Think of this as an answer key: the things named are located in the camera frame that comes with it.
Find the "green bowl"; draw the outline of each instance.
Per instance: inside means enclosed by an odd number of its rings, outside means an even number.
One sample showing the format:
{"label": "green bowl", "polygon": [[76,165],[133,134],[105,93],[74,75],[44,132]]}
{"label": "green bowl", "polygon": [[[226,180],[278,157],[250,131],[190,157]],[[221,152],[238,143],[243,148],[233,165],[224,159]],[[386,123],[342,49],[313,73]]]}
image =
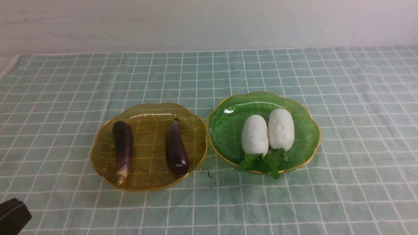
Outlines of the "green bowl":
{"label": "green bowl", "polygon": [[[252,92],[224,99],[207,119],[210,143],[215,152],[229,164],[236,166],[244,159],[241,132],[251,115],[261,115],[268,123],[274,109],[284,108],[292,115],[295,141],[285,153],[288,160],[278,167],[279,173],[307,164],[321,143],[321,131],[311,114],[298,102],[269,92]],[[258,169],[248,169],[262,174]]]}

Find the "white vegetable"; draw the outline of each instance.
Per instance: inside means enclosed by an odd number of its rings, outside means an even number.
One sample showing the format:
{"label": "white vegetable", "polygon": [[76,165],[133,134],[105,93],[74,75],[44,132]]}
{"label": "white vegetable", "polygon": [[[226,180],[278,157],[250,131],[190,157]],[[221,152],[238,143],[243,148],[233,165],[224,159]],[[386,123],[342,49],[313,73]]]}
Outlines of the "white vegetable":
{"label": "white vegetable", "polygon": [[270,148],[288,151],[295,140],[295,126],[292,115],[285,109],[275,109],[268,121],[268,142]]}
{"label": "white vegetable", "polygon": [[244,123],[241,134],[244,153],[260,154],[268,152],[267,123],[260,115],[250,116]]}

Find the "bowl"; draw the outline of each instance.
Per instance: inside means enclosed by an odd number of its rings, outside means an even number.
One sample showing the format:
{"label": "bowl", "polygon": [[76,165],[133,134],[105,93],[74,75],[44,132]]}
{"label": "bowl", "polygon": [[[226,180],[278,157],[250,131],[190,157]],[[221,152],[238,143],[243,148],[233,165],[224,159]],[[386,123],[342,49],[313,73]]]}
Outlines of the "bowl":
{"label": "bowl", "polygon": [[[178,118],[181,138],[189,157],[189,171],[177,176],[166,162],[165,135],[168,125]],[[117,186],[115,146],[112,127],[122,120],[132,128],[133,156],[128,177]],[[187,177],[203,161],[207,152],[204,122],[185,107],[173,104],[141,104],[107,121],[98,131],[90,160],[95,171],[111,186],[127,191],[153,191],[175,185]]]}
{"label": "bowl", "polygon": [[[269,92],[233,95],[220,102],[207,119],[209,139],[215,152],[229,164],[238,165],[244,159],[241,132],[247,118],[258,114],[268,123],[271,111],[277,108],[286,109],[292,115],[295,125],[295,141],[284,154],[288,160],[278,167],[278,172],[294,170],[307,164],[321,142],[319,126],[304,106]],[[256,168],[248,171],[262,174]]]}

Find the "plate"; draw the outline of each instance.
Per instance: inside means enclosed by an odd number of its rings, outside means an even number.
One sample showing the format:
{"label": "plate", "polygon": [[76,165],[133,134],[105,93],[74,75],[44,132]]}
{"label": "plate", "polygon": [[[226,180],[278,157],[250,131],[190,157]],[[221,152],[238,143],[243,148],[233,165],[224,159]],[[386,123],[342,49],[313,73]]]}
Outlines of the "plate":
{"label": "plate", "polygon": [[[210,143],[215,152],[236,166],[244,159],[241,132],[245,121],[253,114],[261,115],[268,123],[271,111],[284,108],[292,115],[295,141],[285,153],[288,160],[278,167],[279,173],[307,164],[321,142],[321,131],[307,109],[298,102],[269,92],[252,92],[224,99],[207,119]],[[252,168],[248,171],[261,174]]]}
{"label": "plate", "polygon": [[[179,120],[181,138],[190,162],[189,171],[183,176],[171,173],[166,162],[166,129],[174,118]],[[117,186],[112,127],[119,120],[131,126],[134,146],[128,177]],[[203,161],[207,148],[205,124],[188,109],[173,103],[142,104],[127,109],[99,129],[90,159],[95,171],[113,187],[127,191],[153,191],[175,185],[187,177]]]}

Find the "wall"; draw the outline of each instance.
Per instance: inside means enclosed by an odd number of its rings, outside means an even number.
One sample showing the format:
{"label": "wall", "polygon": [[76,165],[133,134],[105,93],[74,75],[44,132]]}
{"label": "wall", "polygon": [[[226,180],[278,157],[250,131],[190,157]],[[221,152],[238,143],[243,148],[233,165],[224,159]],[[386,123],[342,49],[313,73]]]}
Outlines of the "wall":
{"label": "wall", "polygon": [[0,56],[418,43],[418,0],[4,0]]}

